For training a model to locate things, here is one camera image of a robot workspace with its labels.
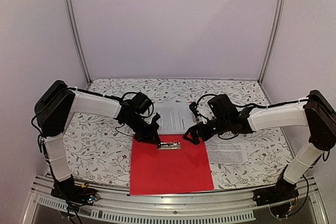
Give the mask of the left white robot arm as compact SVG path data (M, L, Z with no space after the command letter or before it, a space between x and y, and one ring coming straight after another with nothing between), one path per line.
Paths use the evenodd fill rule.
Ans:
M155 114L151 122L145 121L144 113L152 106L153 102L142 92L125 99L70 87L64 81L56 80L36 103L31 123L42 138L41 151L53 179L60 182L58 192L67 200L78 195L77 186L67 180L71 172L64 147L64 135L75 113L114 119L128 126L138 142L160 145L157 123L160 115Z

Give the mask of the separate printed paper sheet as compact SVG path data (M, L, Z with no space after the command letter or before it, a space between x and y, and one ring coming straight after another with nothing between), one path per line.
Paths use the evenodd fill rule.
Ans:
M243 143L206 143L210 164L240 165L248 161Z

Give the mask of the red file folder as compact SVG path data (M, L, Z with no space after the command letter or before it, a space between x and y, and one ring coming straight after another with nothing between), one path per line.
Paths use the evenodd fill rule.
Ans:
M182 135L160 135L162 142L179 142L179 150L159 150L133 140L130 195L180 194L214 189L205 143L194 145Z

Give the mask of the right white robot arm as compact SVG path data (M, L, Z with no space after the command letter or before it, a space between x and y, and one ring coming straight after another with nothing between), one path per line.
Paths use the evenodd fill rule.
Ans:
M234 104L228 95L214 95L207 103L210 115L198 109L198 102L190 104L190 110L201 121L191 126L183 139L198 145L215 135L231 132L234 135L251 134L265 129L280 128L286 136L289 130L299 130L293 138L300 140L293 160L284 169L281 181L271 190L276 201L291 194L292 186L320 159L335 147L335 109L318 90L311 90L305 97L272 105Z

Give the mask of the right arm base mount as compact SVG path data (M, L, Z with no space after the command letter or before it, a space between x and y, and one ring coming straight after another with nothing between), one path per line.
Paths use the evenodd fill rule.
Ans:
M253 201L257 206L269 206L270 213L282 219L289 217L298 196L296 184L291 184L280 177L275 185L254 190Z

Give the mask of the aluminium front rail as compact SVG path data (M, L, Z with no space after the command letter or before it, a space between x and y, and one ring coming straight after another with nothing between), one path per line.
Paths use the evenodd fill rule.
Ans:
M290 217L275 217L275 205L258 206L254 189L132 196L121 186L91 184L100 199L78 213L51 196L49 175L35 177L22 223L330 223L312 176L297 184Z

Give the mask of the spine metal folder clip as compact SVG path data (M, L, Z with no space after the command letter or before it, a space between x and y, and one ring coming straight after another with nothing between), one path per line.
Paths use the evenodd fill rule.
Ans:
M180 150L180 142L161 142L157 145L158 150Z

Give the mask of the left aluminium frame post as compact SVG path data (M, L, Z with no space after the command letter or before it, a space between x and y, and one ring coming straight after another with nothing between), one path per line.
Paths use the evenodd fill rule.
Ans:
M65 2L66 13L68 17L69 26L70 26L70 31L71 31L71 35L73 38L73 43L75 46L77 57L79 60L80 68L82 70L86 83L90 84L92 82L92 79L89 73L88 64L87 64L85 54L83 51L83 47L82 47L82 43L80 40L80 35L79 35L78 26L77 26L76 17L75 17L74 6L72 3L72 0L64 0L64 2Z

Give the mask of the right aluminium frame post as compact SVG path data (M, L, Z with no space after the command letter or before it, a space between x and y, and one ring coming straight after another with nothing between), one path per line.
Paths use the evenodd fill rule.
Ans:
M275 46L279 26L280 26L280 21L281 21L281 16L282 16L282 11L284 8L284 3L285 0L277 0L276 1L276 8L275 8L275 13L274 13L274 18L272 21L272 26L271 26L271 31L270 31L270 36L268 39L267 47L266 47L266 52L264 56L263 63L261 65L261 70L259 73L258 77L258 83L262 85L264 83L264 80L266 78L267 70L271 61L271 56L272 52Z

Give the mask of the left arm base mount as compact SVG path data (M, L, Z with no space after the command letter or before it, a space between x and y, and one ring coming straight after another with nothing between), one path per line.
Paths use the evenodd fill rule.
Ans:
M88 183L84 183L81 186L76 185L72 176L61 182L54 179L51 196L80 206L92 206L94 202L100 199L97 190L90 188Z

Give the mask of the printed white paper sheets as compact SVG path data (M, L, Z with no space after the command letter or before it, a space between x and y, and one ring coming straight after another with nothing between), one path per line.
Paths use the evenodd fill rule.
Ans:
M196 117L189 109L190 103L171 102L157 103L154 112L160 115L158 122L159 134L184 134L196 124Z

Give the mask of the aluminium frame post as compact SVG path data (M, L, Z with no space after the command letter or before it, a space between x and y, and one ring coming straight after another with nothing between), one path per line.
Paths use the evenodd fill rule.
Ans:
M71 31L71 35L73 38L73 43L75 46L77 57L79 60L80 68L82 70L86 83L90 84L92 82L92 79L89 73L88 64L87 64L85 54L83 51L83 47L82 47L82 43L80 40L80 35L79 35L78 26L77 26L76 17L75 17L74 6L72 3L72 0L64 0L64 2L65 2L66 13L68 17L69 26L70 26L70 31Z
M277 0L276 1L276 8L275 8L275 13L274 13L274 18L272 21L272 26L271 26L271 31L270 31L270 36L268 39L267 47L266 47L266 52L264 56L263 63L261 65L261 70L259 73L258 77L258 83L262 85L264 83L264 80L266 78L267 70L271 61L271 56L272 52L275 46L279 26L280 26L280 21L281 21L281 16L282 16L282 11L284 8L284 3L285 0Z

